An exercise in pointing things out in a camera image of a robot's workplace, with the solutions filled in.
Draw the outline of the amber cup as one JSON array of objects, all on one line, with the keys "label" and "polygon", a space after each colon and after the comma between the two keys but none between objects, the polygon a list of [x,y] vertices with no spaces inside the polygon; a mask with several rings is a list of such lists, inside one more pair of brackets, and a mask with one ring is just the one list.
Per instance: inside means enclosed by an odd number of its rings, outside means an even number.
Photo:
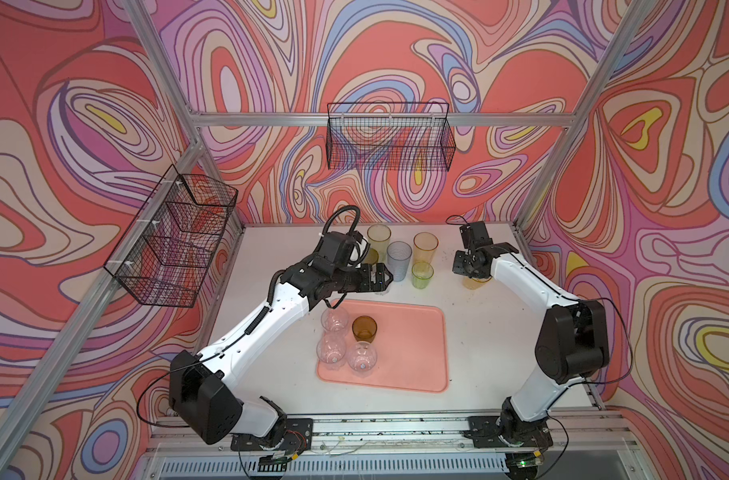
[{"label": "amber cup", "polygon": [[488,282],[490,282],[491,278],[471,278],[471,277],[464,277],[462,278],[462,285],[464,288],[468,290],[478,290],[482,288],[483,286],[486,286]]}]

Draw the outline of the olive brown short cup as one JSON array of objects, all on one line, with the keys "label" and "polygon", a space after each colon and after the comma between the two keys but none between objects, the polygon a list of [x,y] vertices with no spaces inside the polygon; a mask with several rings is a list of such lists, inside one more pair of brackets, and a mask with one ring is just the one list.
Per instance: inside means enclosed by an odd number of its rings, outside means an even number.
[{"label": "olive brown short cup", "polygon": [[366,256],[364,257],[364,260],[362,260],[362,264],[366,265],[374,265],[379,261],[379,254],[374,248],[370,248],[368,250]]}]

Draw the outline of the green short cup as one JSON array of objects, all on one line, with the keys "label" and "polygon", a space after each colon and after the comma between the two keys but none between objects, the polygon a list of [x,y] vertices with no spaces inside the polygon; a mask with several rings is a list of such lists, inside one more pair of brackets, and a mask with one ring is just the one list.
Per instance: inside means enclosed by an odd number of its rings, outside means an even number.
[{"label": "green short cup", "polygon": [[411,268],[411,284],[415,289],[424,290],[434,276],[434,269],[430,263],[415,262]]}]

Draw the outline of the tall yellow-green cup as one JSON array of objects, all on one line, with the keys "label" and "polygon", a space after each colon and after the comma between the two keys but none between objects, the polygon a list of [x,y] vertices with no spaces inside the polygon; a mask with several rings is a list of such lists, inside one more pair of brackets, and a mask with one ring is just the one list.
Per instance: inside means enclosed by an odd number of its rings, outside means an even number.
[{"label": "tall yellow-green cup", "polygon": [[377,253],[378,262],[385,263],[387,248],[391,239],[390,228],[385,224],[373,224],[367,228],[366,235],[370,249]]}]

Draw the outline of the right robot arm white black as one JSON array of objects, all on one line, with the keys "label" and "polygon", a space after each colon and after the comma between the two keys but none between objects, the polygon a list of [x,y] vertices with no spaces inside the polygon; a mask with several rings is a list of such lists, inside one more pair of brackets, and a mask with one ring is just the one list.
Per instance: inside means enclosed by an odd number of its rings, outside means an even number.
[{"label": "right robot arm white black", "polygon": [[609,363],[605,308],[551,282],[511,244],[495,243],[483,222],[464,222],[459,233],[463,248],[454,254],[452,272],[494,279],[542,316],[534,346],[536,368],[503,402],[496,423],[503,443],[520,446],[542,434],[550,408],[569,388]]}]

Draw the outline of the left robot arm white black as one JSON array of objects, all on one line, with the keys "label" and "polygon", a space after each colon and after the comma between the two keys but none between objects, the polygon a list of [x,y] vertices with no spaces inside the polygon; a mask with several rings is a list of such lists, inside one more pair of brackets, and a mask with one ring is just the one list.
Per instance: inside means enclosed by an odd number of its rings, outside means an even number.
[{"label": "left robot arm white black", "polygon": [[270,399],[238,397],[238,383],[284,330],[330,296],[380,293],[394,280],[385,264],[365,264],[369,245],[350,225],[337,232],[322,227],[314,250],[276,271],[266,300],[224,337],[200,352],[182,351],[170,363],[170,406],[208,445],[232,434],[278,445],[286,435],[286,414]]}]

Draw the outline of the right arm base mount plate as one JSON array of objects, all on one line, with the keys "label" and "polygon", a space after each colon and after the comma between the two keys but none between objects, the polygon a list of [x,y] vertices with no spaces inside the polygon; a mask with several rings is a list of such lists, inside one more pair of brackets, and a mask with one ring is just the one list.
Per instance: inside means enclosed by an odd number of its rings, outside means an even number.
[{"label": "right arm base mount plate", "polygon": [[504,416],[471,416],[462,436],[475,448],[534,448],[548,450],[553,439],[545,419],[523,422]]}]

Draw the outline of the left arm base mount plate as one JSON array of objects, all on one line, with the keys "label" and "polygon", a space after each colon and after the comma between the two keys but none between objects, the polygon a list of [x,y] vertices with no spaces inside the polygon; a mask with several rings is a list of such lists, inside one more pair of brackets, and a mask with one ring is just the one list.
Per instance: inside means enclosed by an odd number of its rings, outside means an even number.
[{"label": "left arm base mount plate", "polygon": [[264,437],[248,434],[232,435],[230,449],[234,452],[284,452],[300,454],[312,447],[314,420],[310,417],[292,417],[280,420]]}]

